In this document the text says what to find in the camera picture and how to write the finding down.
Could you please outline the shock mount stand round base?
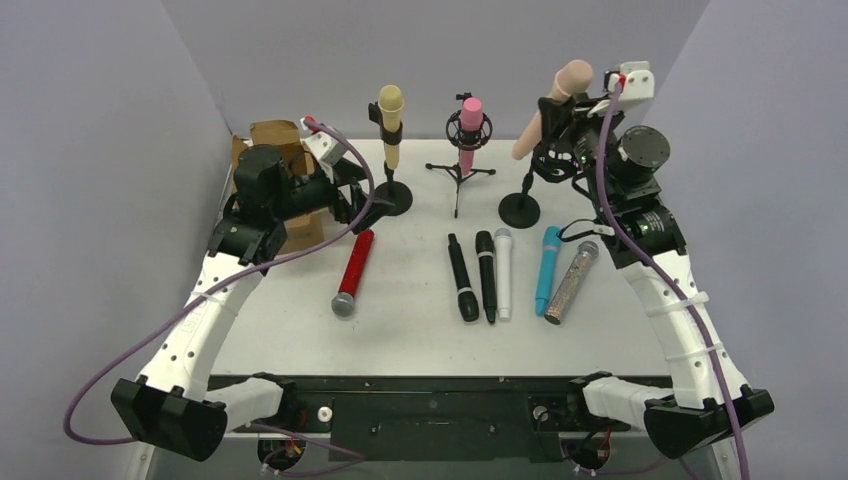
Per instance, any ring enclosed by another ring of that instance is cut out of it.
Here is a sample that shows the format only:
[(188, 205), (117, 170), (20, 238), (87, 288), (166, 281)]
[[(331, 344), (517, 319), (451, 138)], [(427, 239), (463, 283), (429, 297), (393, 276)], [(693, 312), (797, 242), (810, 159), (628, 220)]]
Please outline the shock mount stand round base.
[(522, 179), (521, 190), (506, 195), (498, 205), (500, 219), (516, 229), (534, 226), (541, 214), (539, 203), (530, 194), (534, 181), (541, 179), (558, 184), (572, 178), (577, 171), (573, 153), (564, 144), (555, 145), (553, 149), (535, 147), (530, 155), (528, 171)]

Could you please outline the red glitter microphone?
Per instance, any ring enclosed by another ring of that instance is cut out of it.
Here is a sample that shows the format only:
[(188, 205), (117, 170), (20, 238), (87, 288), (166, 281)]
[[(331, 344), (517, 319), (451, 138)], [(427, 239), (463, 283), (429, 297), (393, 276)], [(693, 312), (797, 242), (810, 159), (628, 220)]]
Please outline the red glitter microphone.
[(375, 232), (372, 229), (357, 235), (337, 293), (331, 300), (331, 309), (338, 317), (349, 317), (355, 311), (357, 292), (374, 240)]

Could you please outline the peach pink microphone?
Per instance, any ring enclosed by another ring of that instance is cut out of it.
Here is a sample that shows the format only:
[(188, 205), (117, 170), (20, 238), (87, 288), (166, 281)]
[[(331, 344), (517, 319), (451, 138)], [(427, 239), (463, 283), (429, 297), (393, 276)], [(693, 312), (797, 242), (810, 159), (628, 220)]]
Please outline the peach pink microphone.
[(534, 116), (513, 144), (514, 160), (522, 160), (533, 151), (545, 138), (550, 114), (556, 114), (573, 95), (585, 93), (593, 76), (593, 67), (582, 59), (571, 60), (557, 71), (549, 94), (537, 104)]

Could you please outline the clip mic stand round base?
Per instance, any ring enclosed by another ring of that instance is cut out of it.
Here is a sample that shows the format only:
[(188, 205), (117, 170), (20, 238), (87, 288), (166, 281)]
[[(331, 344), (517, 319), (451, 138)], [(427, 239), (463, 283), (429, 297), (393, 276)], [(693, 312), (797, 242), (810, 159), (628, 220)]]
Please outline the clip mic stand round base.
[[(380, 138), (383, 141), (386, 136), (386, 132), (382, 127), (382, 114), (378, 107), (378, 101), (371, 103), (368, 106), (368, 111), (369, 119), (379, 125)], [(398, 133), (394, 134), (394, 137), (395, 140), (400, 141), (401, 144), (401, 141), (403, 139), (403, 123), (401, 124), (401, 129), (398, 131)], [(377, 187), (377, 196), (381, 199), (389, 200), (395, 205), (395, 210), (393, 213), (390, 214), (390, 216), (402, 215), (406, 213), (412, 205), (412, 192), (406, 184), (399, 182), (395, 179), (396, 170), (390, 170), (388, 168), (385, 161), (385, 154), (383, 170), (386, 176), (386, 181)]]

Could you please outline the silver glitter microphone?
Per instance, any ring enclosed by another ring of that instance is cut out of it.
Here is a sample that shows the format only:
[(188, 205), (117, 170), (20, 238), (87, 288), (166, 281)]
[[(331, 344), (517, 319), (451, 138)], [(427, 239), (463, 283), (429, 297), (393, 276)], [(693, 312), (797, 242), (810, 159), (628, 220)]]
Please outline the silver glitter microphone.
[(598, 256), (599, 247), (594, 241), (587, 240), (578, 245), (574, 258), (548, 303), (543, 315), (545, 320), (554, 325), (564, 321)]

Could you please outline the cream white microphone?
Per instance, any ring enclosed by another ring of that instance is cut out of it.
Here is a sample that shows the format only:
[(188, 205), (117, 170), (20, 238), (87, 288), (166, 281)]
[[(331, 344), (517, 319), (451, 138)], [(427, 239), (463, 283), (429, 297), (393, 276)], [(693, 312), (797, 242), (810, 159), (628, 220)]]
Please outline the cream white microphone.
[(379, 92), (378, 107), (382, 114), (382, 127), (386, 132), (383, 139), (385, 161), (390, 170), (396, 170), (400, 159), (400, 141), (394, 134), (401, 129), (401, 113), (404, 96), (397, 85), (385, 85)]

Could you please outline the white microphone grey head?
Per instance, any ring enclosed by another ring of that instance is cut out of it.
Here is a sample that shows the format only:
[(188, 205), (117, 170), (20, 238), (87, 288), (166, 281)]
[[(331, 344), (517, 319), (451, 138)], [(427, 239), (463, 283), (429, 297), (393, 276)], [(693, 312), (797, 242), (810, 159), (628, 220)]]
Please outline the white microphone grey head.
[(499, 228), (494, 236), (496, 260), (497, 319), (510, 320), (512, 313), (513, 237), (507, 228)]

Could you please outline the teal microphone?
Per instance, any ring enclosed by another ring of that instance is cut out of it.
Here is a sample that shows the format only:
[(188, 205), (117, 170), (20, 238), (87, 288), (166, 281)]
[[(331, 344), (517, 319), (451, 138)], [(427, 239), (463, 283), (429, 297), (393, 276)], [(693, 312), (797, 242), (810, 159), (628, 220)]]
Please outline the teal microphone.
[(534, 311), (537, 316), (544, 315), (551, 299), (558, 255), (562, 245), (562, 240), (559, 237), (561, 230), (561, 226), (549, 226), (543, 234), (539, 274), (535, 290)]

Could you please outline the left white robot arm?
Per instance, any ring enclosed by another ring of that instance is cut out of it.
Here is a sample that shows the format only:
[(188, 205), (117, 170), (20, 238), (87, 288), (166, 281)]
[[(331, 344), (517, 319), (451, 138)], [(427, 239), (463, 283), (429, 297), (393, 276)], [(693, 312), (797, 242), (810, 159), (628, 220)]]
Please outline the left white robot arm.
[(209, 239), (195, 289), (167, 338), (134, 380), (119, 380), (111, 402), (132, 438), (195, 461), (207, 460), (226, 433), (290, 410), (292, 383), (258, 373), (210, 390), (212, 367), (234, 321), (286, 242), (286, 221), (330, 209), (355, 233), (391, 208), (366, 195), (373, 176), (364, 158), (345, 159), (345, 143), (310, 148), (310, 175), (287, 172), (281, 148), (244, 150), (234, 192)]

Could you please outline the brown cardboard box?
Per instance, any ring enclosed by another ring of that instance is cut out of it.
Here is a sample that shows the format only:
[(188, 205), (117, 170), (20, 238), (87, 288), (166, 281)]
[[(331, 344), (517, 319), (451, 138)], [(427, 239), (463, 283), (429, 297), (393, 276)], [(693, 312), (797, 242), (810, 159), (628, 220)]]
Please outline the brown cardboard box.
[[(250, 125), (249, 135), (240, 137), (233, 134), (231, 139), (232, 169), (239, 164), (240, 154), (254, 144), (274, 145), (281, 153), (284, 171), (287, 177), (307, 175), (316, 172), (311, 151), (301, 141), (302, 131), (298, 124), (290, 120), (267, 120)], [(288, 238), (277, 256), (299, 252), (325, 240), (322, 223), (326, 209), (302, 215), (285, 222)]]

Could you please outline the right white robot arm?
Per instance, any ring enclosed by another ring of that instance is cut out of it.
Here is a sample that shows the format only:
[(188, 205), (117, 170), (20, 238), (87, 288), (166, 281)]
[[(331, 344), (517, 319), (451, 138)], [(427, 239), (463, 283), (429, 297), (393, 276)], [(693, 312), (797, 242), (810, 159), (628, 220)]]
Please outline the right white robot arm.
[(671, 384), (651, 387), (597, 372), (574, 381), (580, 419), (644, 431), (665, 457), (678, 459), (731, 437), (772, 413), (773, 400), (736, 368), (709, 318), (686, 242), (660, 197), (656, 171), (671, 147), (646, 125), (616, 134), (622, 110), (607, 98), (540, 98), (541, 141), (532, 165), (554, 181), (585, 179), (581, 194), (605, 228), (604, 245), (636, 293), (659, 342)]

